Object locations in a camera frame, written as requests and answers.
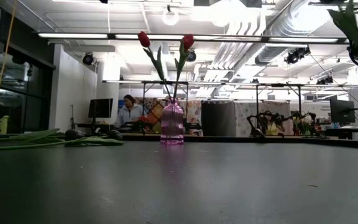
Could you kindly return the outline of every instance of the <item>gray table surface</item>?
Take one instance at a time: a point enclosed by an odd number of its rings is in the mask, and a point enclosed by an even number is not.
[[[127,142],[0,151],[0,223],[358,223],[358,149]]]

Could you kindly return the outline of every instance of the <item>computer monitor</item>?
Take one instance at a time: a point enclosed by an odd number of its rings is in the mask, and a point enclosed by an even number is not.
[[[346,124],[355,123],[354,102],[344,100],[329,100],[331,107],[331,121],[334,123]]]
[[[112,108],[112,99],[91,100],[89,105],[89,118],[110,118]]]

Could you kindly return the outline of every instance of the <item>ceiling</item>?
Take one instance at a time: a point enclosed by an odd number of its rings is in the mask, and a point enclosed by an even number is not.
[[[193,7],[193,0],[121,1],[122,4],[111,5],[78,3],[78,1],[84,0],[19,0],[17,18],[39,32],[138,33],[144,31],[153,34],[226,34],[229,26],[218,27],[216,23],[222,22],[225,15],[229,16],[236,13],[230,11],[221,16],[219,15],[220,11],[216,11],[208,18],[206,15],[199,15],[198,19],[195,19],[195,15],[200,13],[197,10],[205,7]],[[267,2],[274,2],[276,6],[272,9],[263,9],[263,13],[266,15],[266,23],[269,23],[274,15],[289,1],[267,0]],[[11,11],[13,2],[14,0],[0,0],[0,6]],[[172,10],[178,12],[178,22],[174,26],[166,25],[162,20],[162,14],[167,10],[167,4],[171,5]],[[310,15],[303,22],[307,24],[318,17],[319,15]],[[318,37],[343,36],[330,19],[310,35]],[[85,46],[115,46],[115,54],[118,54],[121,58],[121,75],[124,78],[139,77],[141,74],[150,75],[153,70],[149,58],[144,54],[138,41],[71,40],[62,43],[65,44],[65,50],[78,58],[82,58],[84,55],[81,48]],[[157,46],[162,43],[154,42],[153,44]],[[169,48],[173,47],[172,49],[174,49],[174,47],[178,47],[179,42],[166,42],[166,44]],[[216,42],[196,42],[193,48],[197,53],[197,61],[187,63],[185,70],[192,72],[197,63],[211,63],[221,46],[221,43]],[[325,70],[332,70],[334,78],[339,83],[345,82],[348,70],[354,66],[349,62],[346,47],[346,45],[311,45],[311,54],[319,64],[308,56],[297,64],[288,67],[287,64],[284,64],[283,57],[279,56],[271,63],[276,67],[263,67],[259,72],[251,74],[248,79],[254,76],[253,78],[258,78],[261,83],[306,83],[311,81],[310,77],[318,78],[317,75],[324,72],[321,68],[323,67]],[[167,68],[174,70],[172,53],[177,52],[177,50],[169,50],[169,52],[170,54],[164,55]],[[106,52],[95,52],[94,54],[100,60],[103,60],[106,56]],[[240,70],[239,75],[247,72],[247,70]]]

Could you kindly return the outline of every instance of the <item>vase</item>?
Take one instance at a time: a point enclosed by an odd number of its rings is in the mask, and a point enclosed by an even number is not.
[[[178,103],[169,103],[162,110],[161,144],[183,144],[183,110]]]

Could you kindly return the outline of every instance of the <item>glass vase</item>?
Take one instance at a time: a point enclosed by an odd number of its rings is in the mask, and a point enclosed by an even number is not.
[[[183,110],[178,103],[169,103],[162,110],[161,144],[183,144]]]

